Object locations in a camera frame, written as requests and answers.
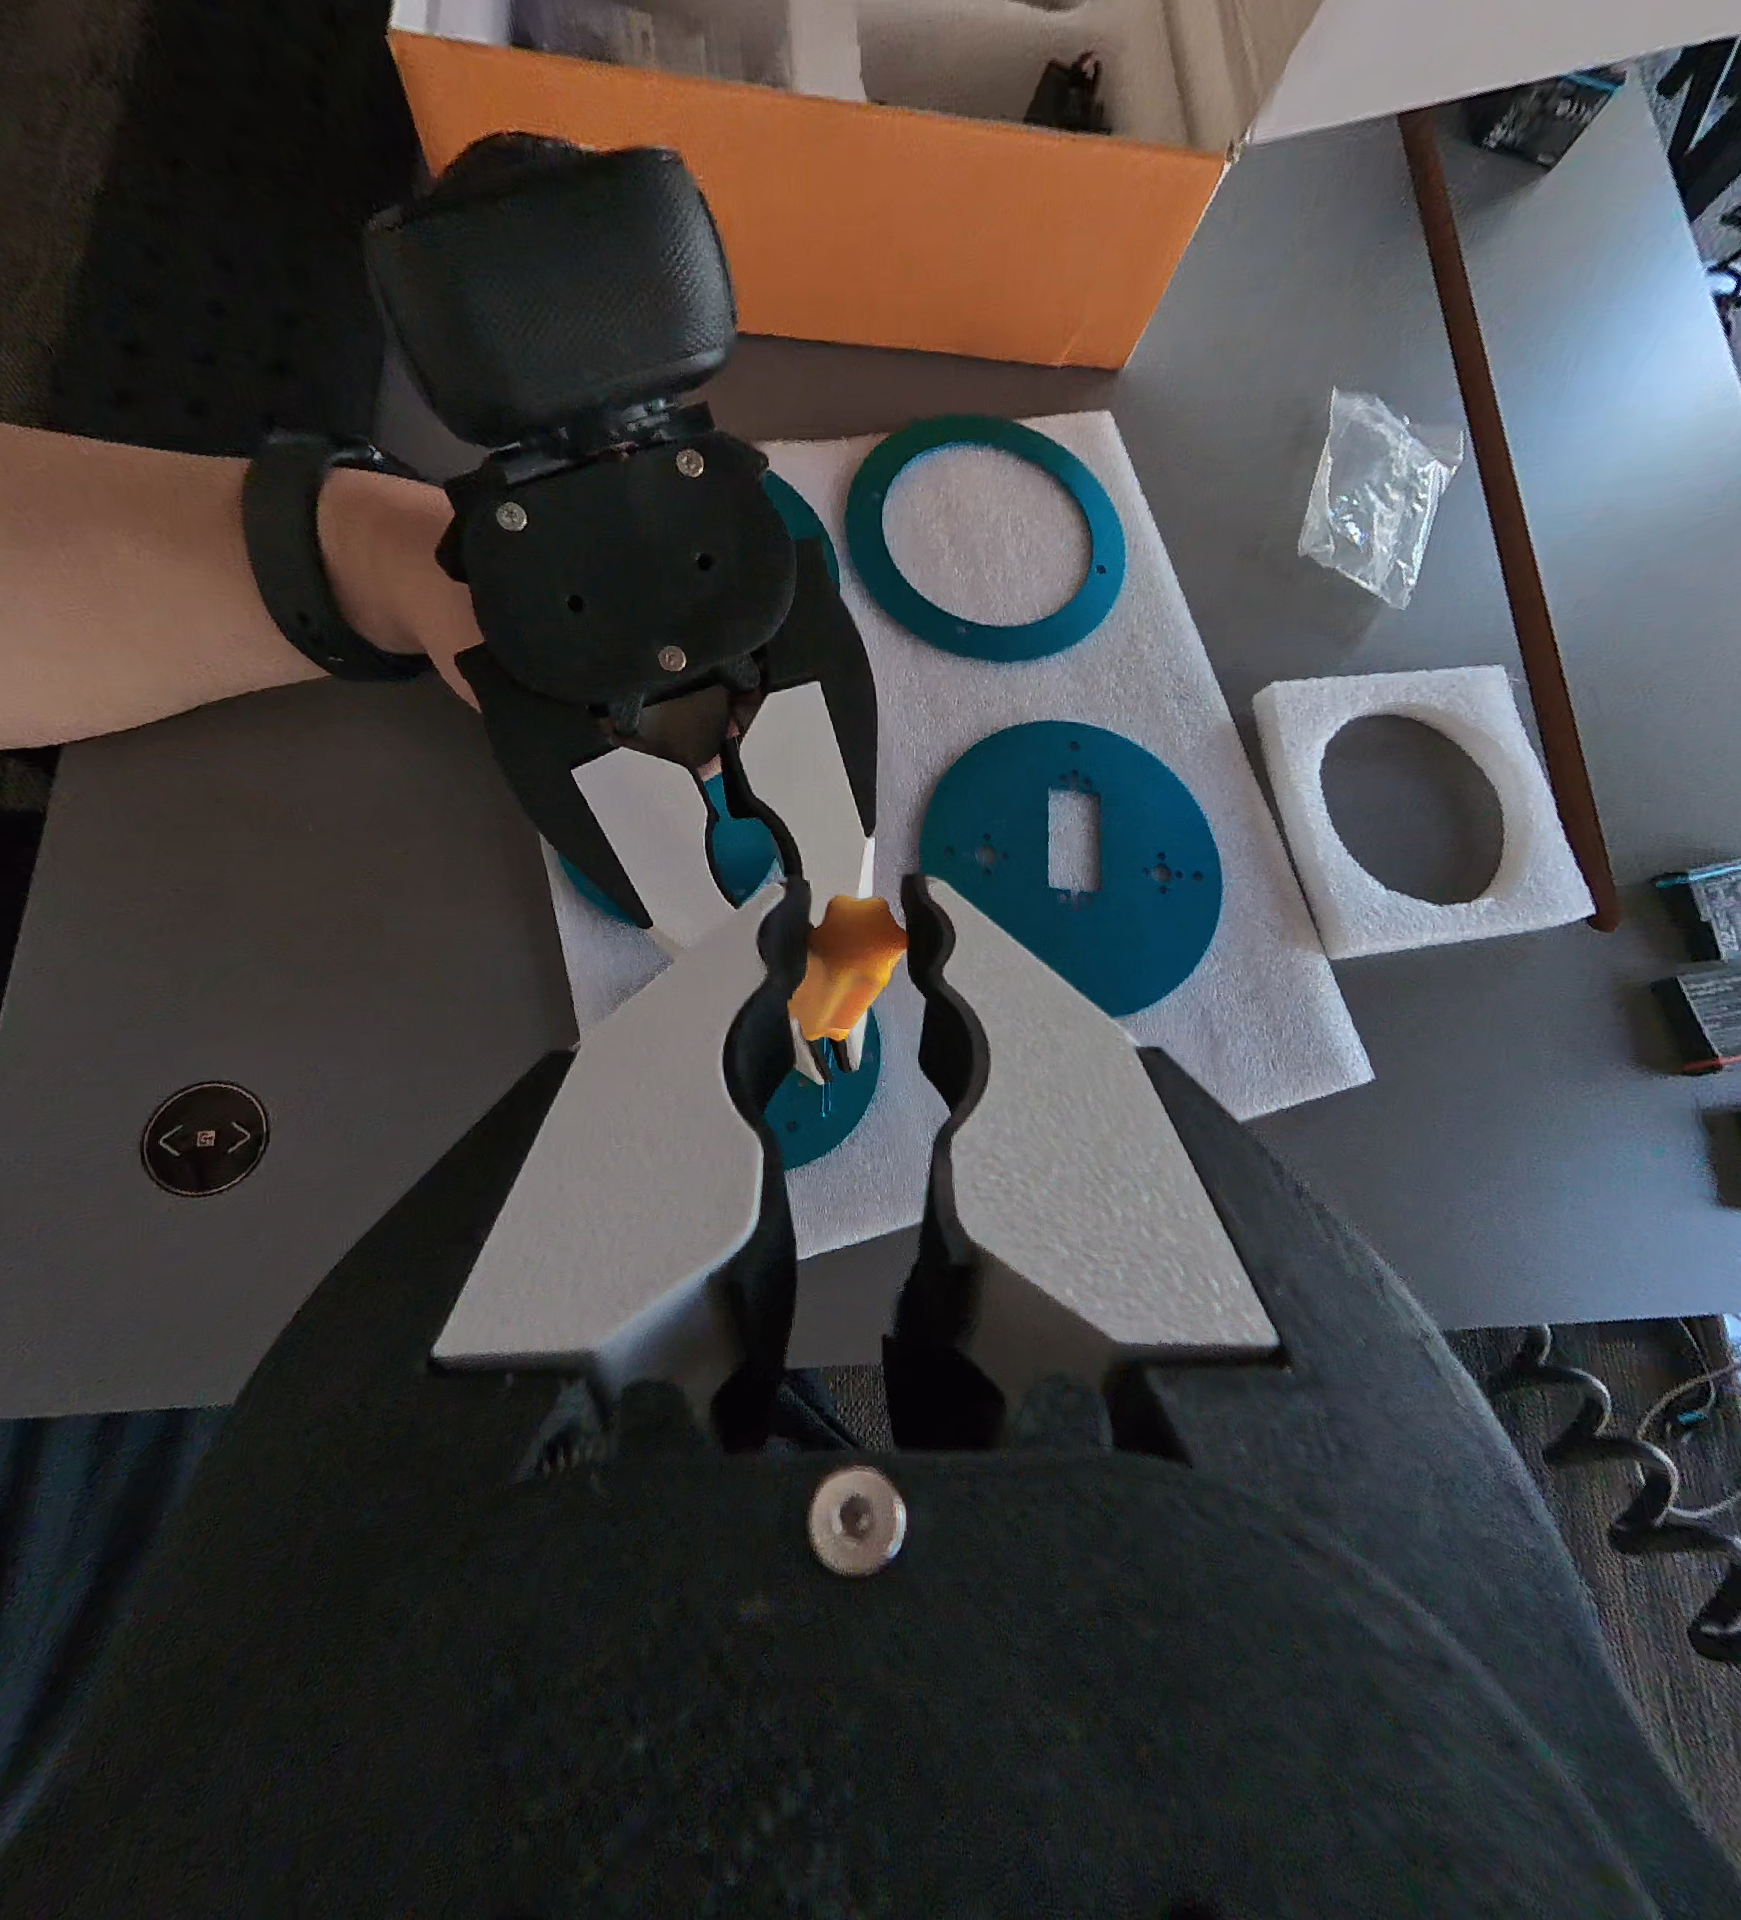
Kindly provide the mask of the black wristband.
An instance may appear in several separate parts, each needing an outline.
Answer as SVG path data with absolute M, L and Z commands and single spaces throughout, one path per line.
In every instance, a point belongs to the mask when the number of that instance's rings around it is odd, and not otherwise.
M 361 469 L 416 481 L 413 467 L 367 438 L 270 428 L 241 490 L 245 548 L 258 595 L 280 635 L 324 675 L 353 684 L 410 684 L 433 671 L 421 653 L 391 652 L 342 615 L 323 556 L 324 481 Z

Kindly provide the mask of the white foam box insert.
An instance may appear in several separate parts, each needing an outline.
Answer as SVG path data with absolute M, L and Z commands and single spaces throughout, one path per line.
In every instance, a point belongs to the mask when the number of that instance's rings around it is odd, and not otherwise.
M 1240 102 L 1216 4 L 518 2 L 529 51 L 842 104 L 1027 122 L 1047 68 L 1085 64 L 1115 136 L 1228 149 Z

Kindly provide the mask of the small black flat box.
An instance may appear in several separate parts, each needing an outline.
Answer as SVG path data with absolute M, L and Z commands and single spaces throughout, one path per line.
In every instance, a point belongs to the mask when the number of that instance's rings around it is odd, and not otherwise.
M 1650 884 L 1691 961 L 1741 961 L 1741 856 L 1664 872 Z

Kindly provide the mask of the blue perforated mounting disc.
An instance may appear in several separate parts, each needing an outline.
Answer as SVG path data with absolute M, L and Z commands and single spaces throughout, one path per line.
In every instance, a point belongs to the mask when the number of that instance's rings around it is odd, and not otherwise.
M 867 1014 L 856 1067 L 835 1070 L 829 1079 L 788 1069 L 765 1108 L 785 1168 L 794 1171 L 812 1165 L 850 1140 L 875 1102 L 880 1074 L 882 1034 L 875 1010 Z

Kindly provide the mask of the clear plastic bag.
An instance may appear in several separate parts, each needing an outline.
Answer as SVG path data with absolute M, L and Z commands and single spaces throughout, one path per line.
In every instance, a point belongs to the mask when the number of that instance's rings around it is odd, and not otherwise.
M 1465 454 L 1459 422 L 1417 422 L 1374 392 L 1335 387 L 1295 551 L 1391 611 L 1421 572 L 1439 502 Z

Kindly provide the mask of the white foam sheet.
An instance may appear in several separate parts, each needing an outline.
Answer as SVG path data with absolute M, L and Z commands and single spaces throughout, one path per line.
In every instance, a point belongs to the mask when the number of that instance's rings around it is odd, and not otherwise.
M 1126 533 L 1115 606 L 1073 647 L 1038 661 L 956 657 L 891 621 L 844 556 L 842 515 L 854 472 L 882 434 L 767 440 L 772 467 L 827 522 L 842 595 L 878 682 L 878 887 L 896 904 L 905 872 L 924 870 L 920 829 L 932 788 L 982 738 L 1019 724 L 1083 721 L 1146 748 L 1185 783 L 1211 829 L 1221 899 L 1214 938 L 1187 979 L 1146 1008 L 1120 1014 L 1137 1043 L 1172 1052 L 1240 1119 L 1253 1119 L 1366 1082 L 1374 1069 L 1323 955 L 1272 808 L 1242 748 L 1165 544 L 1110 413 L 1022 421 L 1088 467 Z M 996 621 L 1052 607 L 1088 554 L 1083 518 L 1048 474 L 1002 449 L 945 447 L 911 467 L 886 509 L 886 541 L 918 590 Z M 1097 805 L 1097 889 L 1067 921 L 1117 908 L 1146 937 L 1163 931 L 1169 901 L 1191 889 L 1173 841 L 1117 821 L 1121 795 Z M 569 972 L 577 1033 L 601 1020 L 666 967 L 658 943 L 582 901 L 541 860 Z M 911 1229 L 924 1207 L 931 1137 L 945 1108 L 916 1065 L 922 1000 L 896 972 L 877 1000 L 882 1074 L 859 1132 L 827 1158 L 787 1174 L 796 1250 L 815 1258 Z

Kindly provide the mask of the person's left hand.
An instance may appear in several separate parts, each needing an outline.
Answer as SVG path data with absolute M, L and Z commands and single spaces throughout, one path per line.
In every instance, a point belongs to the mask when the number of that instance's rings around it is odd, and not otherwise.
M 450 496 L 419 478 L 365 467 L 326 474 L 317 533 L 345 624 L 391 653 L 421 653 L 467 705 L 477 697 L 459 656 L 481 643 L 470 588 L 435 549 L 451 523 Z

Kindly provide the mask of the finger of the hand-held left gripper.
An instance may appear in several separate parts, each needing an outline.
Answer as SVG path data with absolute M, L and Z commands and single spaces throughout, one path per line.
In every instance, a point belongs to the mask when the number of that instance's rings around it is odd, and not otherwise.
M 714 812 L 703 777 L 631 748 L 608 749 L 573 771 L 670 958 L 715 933 L 745 903 L 723 890 L 709 865 Z
M 807 883 L 810 908 L 875 890 L 875 819 L 859 802 L 818 684 L 768 692 L 727 738 L 727 811 L 768 829 L 785 874 Z

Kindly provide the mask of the small black part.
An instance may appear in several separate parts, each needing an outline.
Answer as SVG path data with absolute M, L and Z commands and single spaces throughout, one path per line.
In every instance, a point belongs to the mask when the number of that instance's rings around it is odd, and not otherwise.
M 1024 124 L 1075 133 L 1110 133 L 1097 51 L 1083 51 L 1073 60 L 1047 60 L 1024 110 Z

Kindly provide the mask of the yellow handled screwdriver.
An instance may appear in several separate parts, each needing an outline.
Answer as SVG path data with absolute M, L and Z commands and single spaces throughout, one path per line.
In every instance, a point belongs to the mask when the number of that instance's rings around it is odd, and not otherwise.
M 909 947 L 907 929 L 880 896 L 835 896 L 808 931 L 804 972 L 788 1012 L 810 1043 L 849 1043 L 867 1020 Z

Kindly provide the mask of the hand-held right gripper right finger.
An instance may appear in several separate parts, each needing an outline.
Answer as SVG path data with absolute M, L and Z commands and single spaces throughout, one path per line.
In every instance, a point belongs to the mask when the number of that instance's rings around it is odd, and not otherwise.
M 1193 1162 L 1185 1074 L 941 877 L 907 877 L 920 1069 L 947 1108 L 916 1260 L 884 1334 L 892 1438 L 1006 1442 L 1038 1392 L 1090 1394 L 1111 1435 L 1152 1363 L 1281 1353 Z

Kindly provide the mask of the small blue metal disc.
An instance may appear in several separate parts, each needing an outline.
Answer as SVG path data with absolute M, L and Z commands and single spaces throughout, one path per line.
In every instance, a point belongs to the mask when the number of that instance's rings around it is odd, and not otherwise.
M 703 777 L 703 792 L 714 812 L 708 849 L 709 865 L 723 890 L 741 903 L 760 884 L 781 877 L 777 845 L 762 823 L 731 814 L 722 773 L 708 773 Z M 609 923 L 634 925 L 569 859 L 562 855 L 554 855 L 554 859 L 582 901 L 589 903 Z

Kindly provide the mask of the dark pants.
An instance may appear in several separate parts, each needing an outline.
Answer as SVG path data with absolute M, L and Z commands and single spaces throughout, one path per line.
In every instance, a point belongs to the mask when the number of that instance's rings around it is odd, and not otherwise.
M 0 1858 L 31 1814 L 223 1406 L 0 1419 Z

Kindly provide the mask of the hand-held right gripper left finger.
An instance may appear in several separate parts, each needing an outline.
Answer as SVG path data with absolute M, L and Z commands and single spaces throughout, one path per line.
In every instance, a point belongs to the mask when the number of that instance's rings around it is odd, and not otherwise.
M 796 1254 L 767 1102 L 791 1069 L 810 893 L 760 887 L 588 1030 L 432 1346 L 614 1401 L 676 1388 L 731 1453 L 767 1442 Z

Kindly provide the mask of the black box blue print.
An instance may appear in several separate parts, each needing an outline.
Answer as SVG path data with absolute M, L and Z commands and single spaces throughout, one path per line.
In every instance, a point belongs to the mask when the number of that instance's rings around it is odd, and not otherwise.
M 1463 131 L 1486 154 L 1551 170 L 1625 79 L 1625 65 L 1598 64 L 1477 93 L 1460 104 Z

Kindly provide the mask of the black round desk grommet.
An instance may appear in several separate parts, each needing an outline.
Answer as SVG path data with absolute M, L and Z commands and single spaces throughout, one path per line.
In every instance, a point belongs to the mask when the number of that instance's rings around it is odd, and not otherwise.
M 169 1093 L 142 1128 L 142 1171 L 165 1193 L 210 1198 L 239 1185 L 270 1140 L 262 1101 L 247 1086 L 207 1081 Z

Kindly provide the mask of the person's left forearm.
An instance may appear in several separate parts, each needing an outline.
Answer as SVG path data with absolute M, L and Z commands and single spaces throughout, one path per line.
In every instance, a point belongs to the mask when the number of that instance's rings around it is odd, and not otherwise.
M 0 748 L 315 675 L 258 594 L 247 469 L 0 421 Z

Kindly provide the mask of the orange cardboard box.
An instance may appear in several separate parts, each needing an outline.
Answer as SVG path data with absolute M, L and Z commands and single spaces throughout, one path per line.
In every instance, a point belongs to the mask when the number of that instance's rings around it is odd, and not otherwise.
M 698 179 L 741 330 L 1120 368 L 1249 142 L 1619 64 L 1741 31 L 1741 2 L 1216 4 L 1240 139 L 842 104 L 521 49 L 510 6 L 391 4 L 432 170 L 492 131 L 656 147 Z

